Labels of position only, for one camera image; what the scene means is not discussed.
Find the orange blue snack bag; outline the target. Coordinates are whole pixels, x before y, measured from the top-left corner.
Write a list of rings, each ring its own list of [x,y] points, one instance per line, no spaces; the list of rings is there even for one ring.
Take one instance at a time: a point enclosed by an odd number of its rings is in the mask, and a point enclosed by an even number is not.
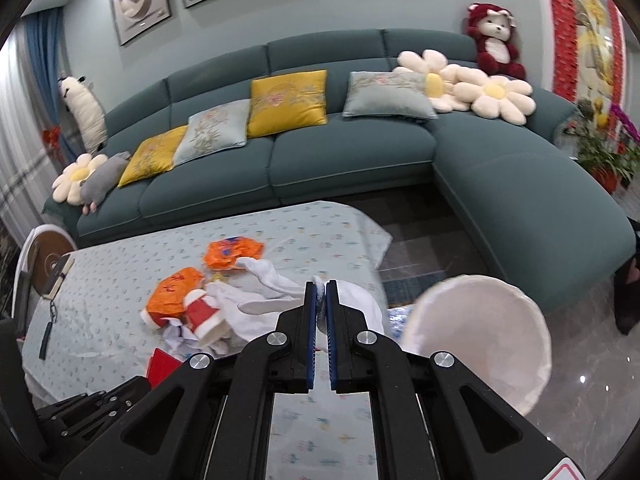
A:
[[[236,268],[239,258],[262,258],[264,244],[245,236],[234,236],[215,240],[208,244],[203,263],[214,271]]]

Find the white lined trash bin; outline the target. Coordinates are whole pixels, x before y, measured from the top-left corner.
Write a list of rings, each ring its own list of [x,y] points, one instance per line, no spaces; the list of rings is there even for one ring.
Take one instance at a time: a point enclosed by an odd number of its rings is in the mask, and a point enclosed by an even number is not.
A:
[[[544,316],[521,289],[485,275],[446,278],[413,304],[399,339],[419,356],[453,354],[525,416],[552,371]]]

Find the white sheep plush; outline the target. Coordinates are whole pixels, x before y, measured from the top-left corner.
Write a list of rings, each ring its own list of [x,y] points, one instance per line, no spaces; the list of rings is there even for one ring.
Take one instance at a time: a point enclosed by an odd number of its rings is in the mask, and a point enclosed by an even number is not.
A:
[[[85,85],[85,78],[63,77],[58,81],[58,90],[75,119],[86,152],[99,151],[107,140],[105,115],[101,104]]]

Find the white daisy pillow left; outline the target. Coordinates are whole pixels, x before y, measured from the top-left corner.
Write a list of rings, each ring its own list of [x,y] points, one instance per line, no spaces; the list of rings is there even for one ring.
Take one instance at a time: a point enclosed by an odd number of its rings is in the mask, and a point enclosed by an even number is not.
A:
[[[82,204],[80,185],[88,179],[98,168],[106,163],[108,157],[104,154],[79,155],[68,165],[52,184],[52,200],[55,203],[68,203],[72,206]]]

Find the red small packet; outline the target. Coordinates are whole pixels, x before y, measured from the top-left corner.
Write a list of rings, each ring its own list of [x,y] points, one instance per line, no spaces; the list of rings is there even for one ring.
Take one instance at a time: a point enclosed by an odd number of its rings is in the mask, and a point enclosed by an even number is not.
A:
[[[182,362],[165,352],[161,348],[155,348],[146,368],[146,379],[151,388],[156,388],[181,366]]]

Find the red festive wall decoration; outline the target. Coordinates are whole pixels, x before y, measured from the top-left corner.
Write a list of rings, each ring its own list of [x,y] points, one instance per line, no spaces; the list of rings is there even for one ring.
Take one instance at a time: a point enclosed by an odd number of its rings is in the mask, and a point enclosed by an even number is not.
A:
[[[552,90],[572,102],[604,110],[624,102],[626,48],[623,17],[614,0],[547,0],[550,6]]]

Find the framed picture left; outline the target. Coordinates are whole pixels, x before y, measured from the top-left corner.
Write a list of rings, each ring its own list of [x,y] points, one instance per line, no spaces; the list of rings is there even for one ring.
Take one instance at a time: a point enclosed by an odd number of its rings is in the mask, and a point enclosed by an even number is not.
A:
[[[111,0],[121,47],[171,17],[169,0]]]

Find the grey mouse plush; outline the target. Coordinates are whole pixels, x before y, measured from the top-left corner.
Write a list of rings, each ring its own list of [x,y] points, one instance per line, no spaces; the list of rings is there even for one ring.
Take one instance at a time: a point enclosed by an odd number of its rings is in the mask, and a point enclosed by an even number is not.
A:
[[[93,214],[103,203],[105,197],[118,185],[129,161],[128,151],[120,152],[94,170],[90,177],[80,185],[80,198],[83,214]]]

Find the white daisy pillow back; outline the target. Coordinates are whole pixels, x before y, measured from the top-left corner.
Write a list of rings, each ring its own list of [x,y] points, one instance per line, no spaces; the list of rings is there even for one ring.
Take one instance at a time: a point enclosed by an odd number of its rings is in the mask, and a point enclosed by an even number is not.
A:
[[[466,112],[468,103],[458,100],[452,93],[459,81],[458,71],[461,65],[450,63],[442,52],[424,50],[422,54],[402,51],[396,58],[395,73],[415,72],[425,78],[425,94],[437,113],[451,113],[454,110]]]

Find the white plastic bag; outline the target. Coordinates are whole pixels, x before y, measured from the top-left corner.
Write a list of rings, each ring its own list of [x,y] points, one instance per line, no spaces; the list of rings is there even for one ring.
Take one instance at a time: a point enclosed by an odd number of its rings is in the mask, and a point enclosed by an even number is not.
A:
[[[239,258],[236,268],[241,275],[262,286],[261,292],[248,292],[224,279],[219,273],[204,274],[200,289],[214,298],[216,307],[230,326],[229,336],[216,344],[204,346],[191,332],[186,319],[170,320],[159,330],[175,356],[186,358],[198,350],[213,353],[215,358],[231,356],[250,341],[276,328],[279,314],[294,308],[296,300],[304,298],[305,287],[278,273],[266,259]]]

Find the grey embroidered cushion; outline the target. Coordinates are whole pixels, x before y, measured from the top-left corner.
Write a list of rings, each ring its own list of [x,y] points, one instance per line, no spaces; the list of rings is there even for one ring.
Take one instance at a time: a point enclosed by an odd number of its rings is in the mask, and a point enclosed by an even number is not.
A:
[[[351,72],[343,116],[436,119],[425,89],[426,78],[420,73]]]
[[[172,162],[180,166],[230,148],[242,148],[247,141],[246,125],[250,100],[237,100],[203,110],[189,118]]]

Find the white daisy pillow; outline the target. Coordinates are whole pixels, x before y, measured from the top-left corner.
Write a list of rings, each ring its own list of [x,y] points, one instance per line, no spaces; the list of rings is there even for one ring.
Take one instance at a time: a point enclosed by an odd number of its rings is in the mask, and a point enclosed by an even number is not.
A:
[[[395,73],[415,72],[425,78],[425,94],[437,113],[451,113],[454,110],[466,112],[468,103],[458,100],[452,93],[459,81],[458,71],[461,65],[450,63],[442,52],[424,50],[422,54],[402,51],[396,58]]]
[[[52,184],[52,200],[55,203],[68,203],[72,206],[82,204],[80,185],[88,179],[98,168],[106,163],[108,157],[104,154],[79,155],[68,165]]]
[[[477,116],[516,126],[524,126],[537,107],[533,87],[525,80],[488,76],[478,68],[460,67],[451,93]]]

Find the red white paper cup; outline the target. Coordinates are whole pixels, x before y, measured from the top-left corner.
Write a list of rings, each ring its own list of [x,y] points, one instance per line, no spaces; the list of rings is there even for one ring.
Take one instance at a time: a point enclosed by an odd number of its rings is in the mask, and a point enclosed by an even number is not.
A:
[[[214,298],[204,289],[193,289],[183,298],[183,315],[200,344],[210,346],[229,336],[230,326]]]

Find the orange snack wrapper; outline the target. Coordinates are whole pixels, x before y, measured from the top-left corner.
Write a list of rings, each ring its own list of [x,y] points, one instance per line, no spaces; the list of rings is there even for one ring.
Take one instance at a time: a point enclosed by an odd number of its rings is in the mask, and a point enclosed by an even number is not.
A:
[[[183,300],[204,283],[204,274],[188,266],[160,281],[140,312],[142,321],[153,330],[166,326],[174,318],[181,321],[186,312]]]

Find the potted flower plant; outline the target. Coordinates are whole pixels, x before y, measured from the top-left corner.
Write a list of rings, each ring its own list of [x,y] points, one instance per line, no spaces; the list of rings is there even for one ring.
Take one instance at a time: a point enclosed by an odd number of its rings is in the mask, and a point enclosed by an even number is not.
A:
[[[577,162],[608,194],[628,188],[639,172],[639,128],[613,103],[605,113],[601,98],[582,98],[564,133],[576,143]]]

